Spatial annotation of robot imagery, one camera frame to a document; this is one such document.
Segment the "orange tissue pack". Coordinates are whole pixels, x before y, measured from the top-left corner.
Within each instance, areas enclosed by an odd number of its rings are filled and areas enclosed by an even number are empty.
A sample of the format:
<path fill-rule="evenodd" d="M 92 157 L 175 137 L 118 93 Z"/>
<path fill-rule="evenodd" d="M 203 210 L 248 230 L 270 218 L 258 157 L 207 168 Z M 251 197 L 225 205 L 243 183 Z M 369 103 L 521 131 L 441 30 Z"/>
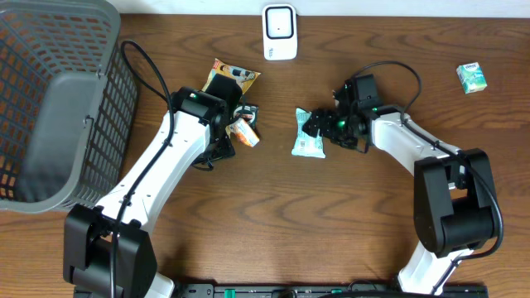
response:
<path fill-rule="evenodd" d="M 260 142 L 258 135 L 242 118 L 229 124 L 229 130 L 248 147 L 255 147 Z"/>

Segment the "dark green round-logo box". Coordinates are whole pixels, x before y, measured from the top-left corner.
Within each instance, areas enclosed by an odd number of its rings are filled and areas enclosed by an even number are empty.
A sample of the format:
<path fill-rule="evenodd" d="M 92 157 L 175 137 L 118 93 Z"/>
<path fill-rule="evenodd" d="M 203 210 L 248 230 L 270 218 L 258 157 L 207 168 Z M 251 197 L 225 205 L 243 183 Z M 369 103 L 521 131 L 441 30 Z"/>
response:
<path fill-rule="evenodd" d="M 236 109 L 234 110 L 234 120 L 238 120 L 240 118 L 244 119 L 246 123 L 251 127 L 255 128 L 258 123 L 258 112 L 259 112 L 259 106 L 252 105 L 252 104 L 238 104 Z"/>

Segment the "teal snack wrapper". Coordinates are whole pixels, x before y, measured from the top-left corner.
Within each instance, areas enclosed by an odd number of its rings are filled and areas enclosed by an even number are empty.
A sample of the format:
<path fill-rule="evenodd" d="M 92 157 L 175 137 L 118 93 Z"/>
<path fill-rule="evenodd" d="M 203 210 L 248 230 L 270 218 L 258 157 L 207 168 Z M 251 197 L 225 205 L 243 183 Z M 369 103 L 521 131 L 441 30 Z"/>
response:
<path fill-rule="evenodd" d="M 304 109 L 296 109 L 297 135 L 294 147 L 291 150 L 293 156 L 325 158 L 323 139 L 320 136 L 311 137 L 302 128 L 310 119 L 311 113 Z"/>

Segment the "yellow wet wipes pack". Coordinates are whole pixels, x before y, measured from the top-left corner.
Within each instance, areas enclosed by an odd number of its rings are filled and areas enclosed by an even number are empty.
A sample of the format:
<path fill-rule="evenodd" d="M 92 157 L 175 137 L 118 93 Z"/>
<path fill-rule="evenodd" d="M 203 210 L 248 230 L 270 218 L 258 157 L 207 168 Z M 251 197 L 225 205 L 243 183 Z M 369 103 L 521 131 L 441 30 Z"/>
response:
<path fill-rule="evenodd" d="M 216 74 L 224 75 L 232 79 L 235 79 L 237 81 L 237 84 L 240 86 L 240 88 L 243 91 L 243 95 L 238 103 L 242 105 L 246 104 L 245 94 L 248 92 L 253 82 L 261 75 L 261 73 L 258 71 L 247 70 L 245 68 L 242 68 L 236 65 L 226 64 L 222 60 L 215 58 L 214 64 L 209 72 L 206 83 L 202 88 L 203 92 L 205 92 L 205 89 L 208 86 L 208 83 L 212 80 L 213 76 Z M 235 121 L 236 120 L 231 118 L 230 124 L 234 123 Z"/>

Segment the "small teal tissue pack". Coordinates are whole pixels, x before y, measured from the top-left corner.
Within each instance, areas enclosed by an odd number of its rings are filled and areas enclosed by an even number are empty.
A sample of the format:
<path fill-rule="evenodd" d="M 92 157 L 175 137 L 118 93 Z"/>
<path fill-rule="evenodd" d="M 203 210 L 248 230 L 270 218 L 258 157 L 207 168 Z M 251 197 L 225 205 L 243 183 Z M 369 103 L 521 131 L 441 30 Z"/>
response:
<path fill-rule="evenodd" d="M 488 85 L 478 62 L 459 65 L 456 73 L 465 94 L 483 91 Z"/>

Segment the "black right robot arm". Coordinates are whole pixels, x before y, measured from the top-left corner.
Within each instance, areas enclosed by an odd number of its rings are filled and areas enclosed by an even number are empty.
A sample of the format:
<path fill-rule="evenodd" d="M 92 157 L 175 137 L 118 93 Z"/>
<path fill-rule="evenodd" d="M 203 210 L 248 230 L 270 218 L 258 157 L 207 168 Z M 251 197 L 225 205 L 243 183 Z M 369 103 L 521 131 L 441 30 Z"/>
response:
<path fill-rule="evenodd" d="M 400 291 L 440 295 L 464 261 L 493 254 L 504 235 L 488 156 L 463 151 L 417 126 L 404 108 L 345 89 L 335 108 L 313 111 L 302 130 L 351 150 L 376 147 L 413 178 L 413 221 L 419 243 L 398 273 Z"/>

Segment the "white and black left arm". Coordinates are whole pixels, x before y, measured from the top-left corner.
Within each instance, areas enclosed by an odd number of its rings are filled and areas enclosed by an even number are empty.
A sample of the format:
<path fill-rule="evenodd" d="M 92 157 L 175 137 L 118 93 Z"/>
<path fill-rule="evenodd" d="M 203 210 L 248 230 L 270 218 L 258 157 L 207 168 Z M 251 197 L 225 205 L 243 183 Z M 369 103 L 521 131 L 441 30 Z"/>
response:
<path fill-rule="evenodd" d="M 63 277 L 76 297 L 170 297 L 172 279 L 157 269 L 150 239 L 179 180 L 222 139 L 242 95 L 236 87 L 183 87 L 148 148 L 93 207 L 65 219 Z"/>

